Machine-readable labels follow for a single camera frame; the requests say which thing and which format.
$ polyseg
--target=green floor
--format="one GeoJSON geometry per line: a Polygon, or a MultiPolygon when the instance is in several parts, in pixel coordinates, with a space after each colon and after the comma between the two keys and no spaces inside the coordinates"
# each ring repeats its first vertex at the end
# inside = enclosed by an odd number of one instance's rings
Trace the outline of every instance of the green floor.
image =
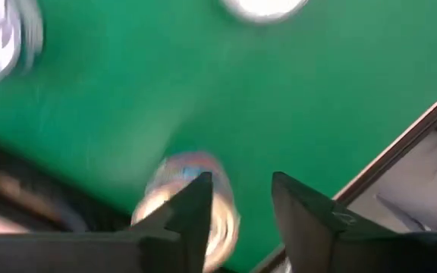
{"type": "Polygon", "coordinates": [[[437,100],[437,2],[310,0],[282,24],[219,0],[42,0],[46,50],[0,83],[0,143],[132,212],[159,161],[231,178],[247,272],[278,244],[273,171],[333,196],[437,100]]]}

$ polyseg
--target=green surface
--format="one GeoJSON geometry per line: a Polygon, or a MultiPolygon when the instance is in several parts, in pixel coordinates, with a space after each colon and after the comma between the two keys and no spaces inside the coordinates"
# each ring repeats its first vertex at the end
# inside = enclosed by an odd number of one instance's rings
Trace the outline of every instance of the green surface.
{"type": "Polygon", "coordinates": [[[437,99],[437,2],[310,0],[281,24],[218,0],[41,1],[46,50],[0,83],[0,144],[131,212],[166,155],[220,159],[227,266],[279,243],[273,171],[332,196],[437,99]]]}

